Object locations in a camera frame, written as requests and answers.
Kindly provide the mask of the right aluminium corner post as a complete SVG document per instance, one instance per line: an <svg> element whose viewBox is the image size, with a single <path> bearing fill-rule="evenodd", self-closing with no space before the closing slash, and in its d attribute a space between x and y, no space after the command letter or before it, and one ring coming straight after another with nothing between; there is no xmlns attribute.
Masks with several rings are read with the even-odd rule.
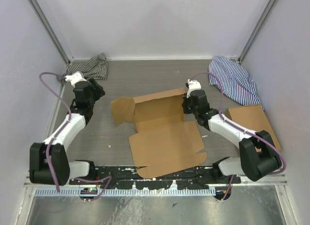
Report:
<svg viewBox="0 0 310 225"><path fill-rule="evenodd" d="M274 7L276 6L278 0L268 0L262 14L260 15L250 37L248 38L245 47L243 48L240 57L237 59L239 64L242 64L243 60L249 53L251 47L253 46L257 36L259 35L260 31L264 27L265 23L267 22L271 12L273 11Z"/></svg>

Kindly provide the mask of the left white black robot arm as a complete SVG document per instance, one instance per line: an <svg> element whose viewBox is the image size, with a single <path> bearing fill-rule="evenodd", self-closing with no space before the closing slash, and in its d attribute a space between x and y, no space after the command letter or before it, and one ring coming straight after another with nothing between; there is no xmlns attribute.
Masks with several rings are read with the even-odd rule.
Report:
<svg viewBox="0 0 310 225"><path fill-rule="evenodd" d="M94 104L105 95L103 87L94 79L74 84L75 98L64 121L55 132L41 143L30 147L29 178L32 183L63 186L71 179L87 185L97 180L94 162L88 160L68 161L66 151L78 133L93 116Z"/></svg>

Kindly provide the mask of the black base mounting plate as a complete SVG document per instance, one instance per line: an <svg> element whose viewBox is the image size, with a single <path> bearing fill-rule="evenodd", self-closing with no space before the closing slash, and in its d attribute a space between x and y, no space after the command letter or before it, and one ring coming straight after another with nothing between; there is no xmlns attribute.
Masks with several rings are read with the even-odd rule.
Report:
<svg viewBox="0 0 310 225"><path fill-rule="evenodd" d="M226 185L230 177L224 176L216 179L213 176L213 169L209 166L197 166L170 173L154 179L144 179L137 173L134 166L96 166L95 175L92 180L100 180L112 176L108 189L129 190L134 186L138 190L147 188L149 190L169 189L176 183L178 190L208 189L211 184Z"/></svg>

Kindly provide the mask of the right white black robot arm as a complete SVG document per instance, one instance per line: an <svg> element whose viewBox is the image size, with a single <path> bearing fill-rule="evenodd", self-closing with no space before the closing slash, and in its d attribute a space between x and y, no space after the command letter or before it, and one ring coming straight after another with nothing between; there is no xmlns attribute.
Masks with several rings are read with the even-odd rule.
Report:
<svg viewBox="0 0 310 225"><path fill-rule="evenodd" d="M225 183L230 175L246 176L251 181L269 175L282 173L286 163L275 148L271 135L262 130L248 130L210 107L203 90L189 90L183 95L185 114L193 114L197 123L217 133L239 149L239 157L226 157L212 164L213 178Z"/></svg>

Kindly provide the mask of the black white striped cloth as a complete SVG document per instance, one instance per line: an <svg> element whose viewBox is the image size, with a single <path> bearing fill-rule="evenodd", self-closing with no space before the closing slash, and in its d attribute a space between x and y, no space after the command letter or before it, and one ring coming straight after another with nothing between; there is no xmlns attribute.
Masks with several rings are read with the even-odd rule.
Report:
<svg viewBox="0 0 310 225"><path fill-rule="evenodd" d="M73 75L75 72L80 72L84 79L94 79L94 80L106 80L108 76L108 64L104 53L100 53L93 56L89 60L83 62L77 62L68 64L66 66L66 71L62 76L57 76L56 78L61 82L62 85L65 84L65 76Z"/></svg>

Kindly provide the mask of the folded brown cardboard box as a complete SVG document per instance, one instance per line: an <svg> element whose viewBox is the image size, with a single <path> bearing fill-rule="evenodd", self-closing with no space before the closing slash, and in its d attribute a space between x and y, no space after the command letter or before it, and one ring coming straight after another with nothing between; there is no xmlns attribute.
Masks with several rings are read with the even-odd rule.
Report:
<svg viewBox="0 0 310 225"><path fill-rule="evenodd" d="M225 116L245 128L257 132L261 130L269 132L277 150L282 151L280 143L261 105L230 107L226 110Z"/></svg>

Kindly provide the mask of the brown cardboard box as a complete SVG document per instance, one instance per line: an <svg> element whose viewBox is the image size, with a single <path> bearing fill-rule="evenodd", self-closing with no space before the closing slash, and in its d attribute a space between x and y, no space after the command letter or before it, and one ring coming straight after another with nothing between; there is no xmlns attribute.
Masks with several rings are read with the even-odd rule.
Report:
<svg viewBox="0 0 310 225"><path fill-rule="evenodd" d="M202 164L207 153L195 121L183 112L184 88L138 97L119 97L111 102L115 125L129 122L136 133L129 144L144 179L152 179Z"/></svg>
<svg viewBox="0 0 310 225"><path fill-rule="evenodd" d="M282 151L280 143L261 105L230 107L226 110L225 116L245 128L257 132L261 130L269 132L277 150Z"/></svg>

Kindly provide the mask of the aluminium corner post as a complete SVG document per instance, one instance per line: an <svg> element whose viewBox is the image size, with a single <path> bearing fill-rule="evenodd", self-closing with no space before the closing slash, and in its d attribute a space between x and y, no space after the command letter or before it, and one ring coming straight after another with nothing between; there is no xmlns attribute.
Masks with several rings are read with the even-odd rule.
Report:
<svg viewBox="0 0 310 225"><path fill-rule="evenodd" d="M239 64L242 64L243 60L249 53L251 47L253 46L257 36L259 35L260 31L264 27L265 23L267 22L271 12L273 11L274 7L276 6L278 0L268 0L262 14L260 15L250 37L248 38L245 47L243 48L240 57L237 59Z"/></svg>
<svg viewBox="0 0 310 225"><path fill-rule="evenodd" d="M48 5L43 6L45 0L28 0L28 2L38 16L62 59L66 64L70 64L74 58L72 57L69 48L66 46L64 39L61 37L61 32L57 31L57 23L52 21L53 16L47 12Z"/></svg>

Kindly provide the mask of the aluminium front rail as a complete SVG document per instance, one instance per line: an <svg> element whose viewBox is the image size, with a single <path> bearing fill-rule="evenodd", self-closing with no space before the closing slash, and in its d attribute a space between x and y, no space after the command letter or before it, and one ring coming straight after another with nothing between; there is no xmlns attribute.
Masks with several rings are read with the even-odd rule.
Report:
<svg viewBox="0 0 310 225"><path fill-rule="evenodd" d="M96 183L87 183L87 182L82 182L81 180L69 180L65 186L69 185L80 185L80 184L96 184ZM232 180L232 184L251 184L251 185L285 185L287 184L286 177L284 175L268 175L265 176L258 181L251 181L248 177L246 176L234 176ZM50 185L49 183L32 183L30 181L30 173L27 173L24 186L35 186L35 185Z"/></svg>

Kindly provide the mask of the left aluminium corner post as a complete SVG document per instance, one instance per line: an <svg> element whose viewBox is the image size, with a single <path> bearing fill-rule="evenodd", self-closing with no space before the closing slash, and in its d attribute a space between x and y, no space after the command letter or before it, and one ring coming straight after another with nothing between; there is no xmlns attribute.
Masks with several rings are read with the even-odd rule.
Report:
<svg viewBox="0 0 310 225"><path fill-rule="evenodd" d="M57 31L57 23L52 21L53 16L47 12L48 5L43 6L45 0L28 0L28 2L38 16L62 59L66 64L70 64L74 58L72 57L69 48L66 46L64 39L61 37L61 32Z"/></svg>

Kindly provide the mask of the blue white striped cloth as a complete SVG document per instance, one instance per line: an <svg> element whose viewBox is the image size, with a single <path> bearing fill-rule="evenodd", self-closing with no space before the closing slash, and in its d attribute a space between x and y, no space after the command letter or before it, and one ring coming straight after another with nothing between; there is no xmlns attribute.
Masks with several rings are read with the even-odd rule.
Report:
<svg viewBox="0 0 310 225"><path fill-rule="evenodd" d="M225 57L214 57L208 67L209 84L241 105L262 104L257 85L246 69Z"/></svg>

